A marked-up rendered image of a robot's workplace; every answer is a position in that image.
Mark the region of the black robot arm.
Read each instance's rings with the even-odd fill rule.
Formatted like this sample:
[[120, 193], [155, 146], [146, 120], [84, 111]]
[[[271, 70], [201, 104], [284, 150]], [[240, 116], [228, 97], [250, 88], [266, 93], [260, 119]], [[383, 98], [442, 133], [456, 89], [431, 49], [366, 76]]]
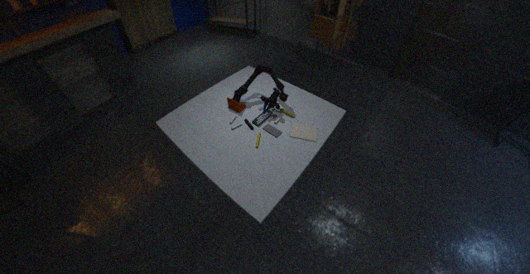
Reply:
[[[277, 90], [277, 88], [274, 89], [273, 91], [273, 94], [275, 94], [277, 97], [279, 96], [282, 101], [286, 102], [287, 98], [288, 98], [288, 94], [284, 93], [284, 85], [283, 83], [277, 78], [277, 76], [272, 72], [272, 69], [270, 67], [266, 67], [266, 66], [261, 66], [261, 65], [257, 65], [253, 74], [251, 74], [251, 76], [248, 78], [248, 80], [236, 91], [234, 91], [235, 95], [234, 97], [232, 98], [233, 100], [239, 102], [241, 96], [243, 94], [246, 94], [246, 92], [248, 92], [248, 86], [254, 81], [254, 79], [261, 73], [269, 73], [273, 80], [275, 81], [276, 83], [276, 86], [279, 90]], [[280, 94], [280, 95], [279, 95]]]

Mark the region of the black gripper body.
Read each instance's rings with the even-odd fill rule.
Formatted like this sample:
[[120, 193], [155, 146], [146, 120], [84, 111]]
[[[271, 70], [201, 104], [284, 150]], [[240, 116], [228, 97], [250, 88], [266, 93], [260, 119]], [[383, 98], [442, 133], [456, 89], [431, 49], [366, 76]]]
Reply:
[[[276, 106], [277, 109], [280, 108], [280, 105], [278, 103], [274, 103], [277, 100], [277, 96], [275, 94], [271, 94], [270, 98], [266, 99], [266, 97], [261, 96], [262, 101], [267, 101], [267, 103], [270, 103], [274, 106]], [[268, 102], [269, 101], [269, 102]]]

